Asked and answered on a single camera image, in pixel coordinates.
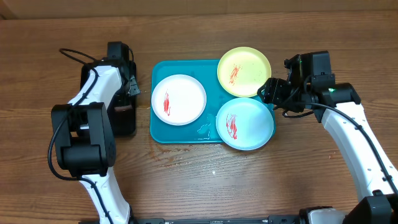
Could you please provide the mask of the green and pink sponge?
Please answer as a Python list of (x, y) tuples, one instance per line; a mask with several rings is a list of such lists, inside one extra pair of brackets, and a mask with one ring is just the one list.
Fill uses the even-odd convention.
[(132, 106), (131, 105), (126, 105), (126, 106), (115, 106), (114, 107), (115, 112), (122, 112), (122, 111), (128, 111), (128, 110), (132, 110)]

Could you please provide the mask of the light blue plate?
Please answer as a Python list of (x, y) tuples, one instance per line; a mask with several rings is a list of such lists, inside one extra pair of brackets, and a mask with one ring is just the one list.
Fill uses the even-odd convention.
[(230, 147), (251, 151), (271, 139), (275, 124), (265, 104), (252, 98), (235, 98), (220, 108), (216, 115), (216, 130)]

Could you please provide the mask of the white plate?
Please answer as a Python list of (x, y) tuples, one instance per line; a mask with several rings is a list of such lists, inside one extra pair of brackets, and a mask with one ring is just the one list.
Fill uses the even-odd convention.
[(194, 122), (204, 112), (206, 91), (203, 85), (191, 76), (171, 75), (155, 86), (151, 106), (161, 121), (183, 126)]

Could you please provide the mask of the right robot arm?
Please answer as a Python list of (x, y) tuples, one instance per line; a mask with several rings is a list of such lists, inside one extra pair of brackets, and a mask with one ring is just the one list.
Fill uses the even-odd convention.
[(359, 203), (349, 214), (331, 208), (302, 210), (301, 223), (397, 223), (397, 168), (375, 137), (351, 84), (270, 78), (257, 94), (262, 102), (286, 111), (310, 110), (336, 142), (353, 177)]

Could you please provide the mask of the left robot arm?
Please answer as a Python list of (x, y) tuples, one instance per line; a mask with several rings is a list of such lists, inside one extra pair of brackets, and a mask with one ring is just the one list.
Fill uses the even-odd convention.
[(137, 223), (114, 173), (117, 136), (136, 131), (136, 64), (100, 60), (81, 70), (80, 91), (51, 111), (49, 155), (88, 192), (98, 223)]

